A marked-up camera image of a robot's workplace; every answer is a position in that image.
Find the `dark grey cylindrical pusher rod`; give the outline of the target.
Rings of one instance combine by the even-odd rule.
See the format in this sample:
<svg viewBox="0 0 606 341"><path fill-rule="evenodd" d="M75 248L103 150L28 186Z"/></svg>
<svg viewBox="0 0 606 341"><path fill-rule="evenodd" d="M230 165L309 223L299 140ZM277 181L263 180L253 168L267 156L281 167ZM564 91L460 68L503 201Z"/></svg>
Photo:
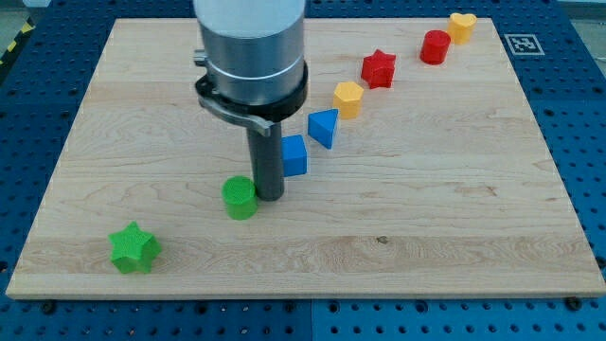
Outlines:
<svg viewBox="0 0 606 341"><path fill-rule="evenodd" d="M284 193L281 124L275 123L269 136L248 130L247 140L257 196L276 201Z"/></svg>

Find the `black flange with metal bracket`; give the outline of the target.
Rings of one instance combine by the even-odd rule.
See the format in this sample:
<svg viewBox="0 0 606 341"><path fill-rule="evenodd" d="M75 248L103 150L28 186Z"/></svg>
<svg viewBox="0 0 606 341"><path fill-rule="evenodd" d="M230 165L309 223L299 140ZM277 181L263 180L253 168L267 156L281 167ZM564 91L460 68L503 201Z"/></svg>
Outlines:
<svg viewBox="0 0 606 341"><path fill-rule="evenodd" d="M193 61L206 70L195 82L200 105L264 137L295 114L308 95L309 70L299 50L197 49Z"/></svg>

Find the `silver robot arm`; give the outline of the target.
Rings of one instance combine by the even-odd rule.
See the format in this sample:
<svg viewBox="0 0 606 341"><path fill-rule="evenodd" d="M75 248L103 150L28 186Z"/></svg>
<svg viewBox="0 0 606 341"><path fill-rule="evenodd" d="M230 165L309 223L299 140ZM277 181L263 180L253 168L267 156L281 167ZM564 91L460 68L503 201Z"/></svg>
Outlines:
<svg viewBox="0 0 606 341"><path fill-rule="evenodd" d="M304 57L305 2L194 0L203 46L193 60L205 69L195 88L213 116L245 128L256 194L284 192L283 120L308 95Z"/></svg>

